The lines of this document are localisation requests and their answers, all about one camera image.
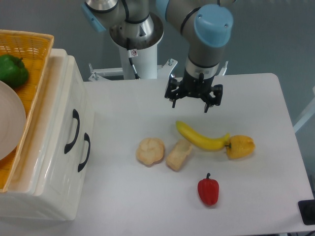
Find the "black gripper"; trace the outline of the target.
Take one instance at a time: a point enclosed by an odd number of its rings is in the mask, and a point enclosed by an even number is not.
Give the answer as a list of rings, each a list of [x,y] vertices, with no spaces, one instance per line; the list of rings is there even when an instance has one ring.
[[[164,97],[172,102],[172,108],[175,108],[178,99],[186,96],[201,98],[205,103],[204,113],[207,113],[209,108],[221,104],[223,95],[223,85],[212,86],[213,79],[214,76],[206,79],[204,73],[194,77],[185,70],[182,81],[169,78]]]

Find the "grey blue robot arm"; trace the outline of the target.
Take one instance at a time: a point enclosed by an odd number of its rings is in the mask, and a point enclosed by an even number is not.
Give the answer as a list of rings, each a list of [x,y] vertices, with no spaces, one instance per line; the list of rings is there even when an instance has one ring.
[[[213,79],[231,36],[230,4],[229,0],[158,0],[155,14],[147,0],[84,1],[81,7],[88,22],[98,32],[109,31],[121,59],[121,68],[93,70],[92,74],[122,75],[126,80],[167,78],[165,97],[173,103],[193,97],[201,99],[206,109],[220,105],[223,87],[214,85]],[[180,81],[172,76],[175,61],[170,59],[165,66],[157,63],[163,22],[189,43]]]

